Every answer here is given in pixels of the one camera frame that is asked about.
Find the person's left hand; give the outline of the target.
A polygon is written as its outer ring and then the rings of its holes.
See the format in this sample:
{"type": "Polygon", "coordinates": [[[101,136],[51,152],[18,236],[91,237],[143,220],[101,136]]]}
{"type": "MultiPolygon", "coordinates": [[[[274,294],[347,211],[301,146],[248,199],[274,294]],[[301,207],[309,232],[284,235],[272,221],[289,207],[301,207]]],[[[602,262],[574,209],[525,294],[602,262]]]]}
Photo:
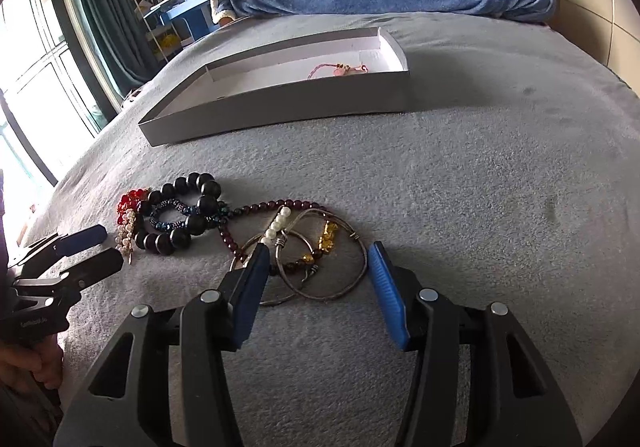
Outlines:
{"type": "Polygon", "coordinates": [[[1,385],[17,393],[30,391],[30,379],[46,389],[58,389],[63,381],[63,349],[56,334],[29,347],[1,343],[1,385]]]}

